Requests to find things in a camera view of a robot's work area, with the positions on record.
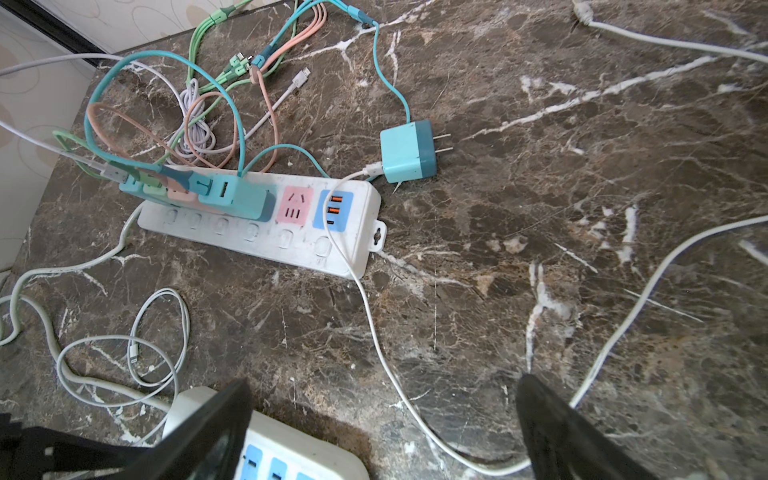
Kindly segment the pink charger plug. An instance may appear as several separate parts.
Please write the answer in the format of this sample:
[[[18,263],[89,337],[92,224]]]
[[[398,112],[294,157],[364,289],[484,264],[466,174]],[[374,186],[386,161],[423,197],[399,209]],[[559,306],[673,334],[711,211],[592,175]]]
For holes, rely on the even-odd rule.
[[[198,195],[170,181],[167,185],[167,198],[174,205],[192,205],[197,201]]]

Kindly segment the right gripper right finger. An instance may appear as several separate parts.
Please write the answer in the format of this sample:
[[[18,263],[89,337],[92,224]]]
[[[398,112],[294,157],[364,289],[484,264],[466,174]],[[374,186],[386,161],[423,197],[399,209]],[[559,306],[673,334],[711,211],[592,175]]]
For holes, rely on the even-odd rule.
[[[516,411],[537,479],[654,479],[532,374],[517,384]]]

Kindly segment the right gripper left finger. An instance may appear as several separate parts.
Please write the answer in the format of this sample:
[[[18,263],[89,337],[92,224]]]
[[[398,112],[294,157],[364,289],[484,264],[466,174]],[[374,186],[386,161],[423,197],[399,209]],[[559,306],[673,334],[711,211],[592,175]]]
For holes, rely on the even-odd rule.
[[[115,479],[232,479],[252,414],[251,392],[237,380],[214,395]]]

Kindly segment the green charger plug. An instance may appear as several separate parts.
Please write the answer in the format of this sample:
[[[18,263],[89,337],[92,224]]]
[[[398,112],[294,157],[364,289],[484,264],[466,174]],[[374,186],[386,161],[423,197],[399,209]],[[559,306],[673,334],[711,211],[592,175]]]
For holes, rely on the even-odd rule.
[[[168,200],[167,187],[156,177],[148,173],[141,174],[142,193],[151,199],[166,202]]]

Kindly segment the teal charger plug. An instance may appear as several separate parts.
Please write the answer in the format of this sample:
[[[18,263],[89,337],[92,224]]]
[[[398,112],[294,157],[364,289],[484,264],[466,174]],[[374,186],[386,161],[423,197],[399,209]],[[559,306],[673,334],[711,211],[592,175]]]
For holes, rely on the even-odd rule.
[[[234,175],[216,174],[211,177],[207,194],[199,194],[202,205],[218,212],[254,220],[267,221],[275,206],[272,185],[252,183]]]
[[[144,184],[139,179],[128,175],[126,180],[119,185],[119,189],[124,193],[143,198],[143,186]]]
[[[419,120],[380,132],[383,175],[389,183],[437,175],[437,150],[432,122]]]

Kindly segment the long white power strip pastel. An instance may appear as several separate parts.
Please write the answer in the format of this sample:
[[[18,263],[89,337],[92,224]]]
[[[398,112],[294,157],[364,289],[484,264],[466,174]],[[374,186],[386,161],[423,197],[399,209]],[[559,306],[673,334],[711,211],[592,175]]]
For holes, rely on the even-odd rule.
[[[197,201],[142,203],[138,225],[155,233],[360,279],[371,253],[382,251],[388,227],[378,219],[381,195],[365,180],[250,172],[266,189],[258,219],[219,213]]]

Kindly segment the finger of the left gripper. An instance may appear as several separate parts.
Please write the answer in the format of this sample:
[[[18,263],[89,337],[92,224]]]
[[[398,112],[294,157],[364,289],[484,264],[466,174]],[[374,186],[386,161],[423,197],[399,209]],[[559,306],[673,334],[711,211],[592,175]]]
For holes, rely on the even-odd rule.
[[[51,472],[127,467],[149,447],[118,446],[44,427],[23,427],[1,414],[1,478],[42,479]]]

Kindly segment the short white power strip blue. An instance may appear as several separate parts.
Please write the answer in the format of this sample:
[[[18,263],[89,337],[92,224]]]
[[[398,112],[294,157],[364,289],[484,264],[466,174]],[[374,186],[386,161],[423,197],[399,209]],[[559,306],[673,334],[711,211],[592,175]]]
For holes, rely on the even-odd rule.
[[[312,437],[249,405],[247,385],[222,392],[209,387],[187,390],[173,401],[163,437],[175,430],[192,432],[193,420],[209,423],[201,433],[224,438],[221,479],[367,479],[354,454]]]

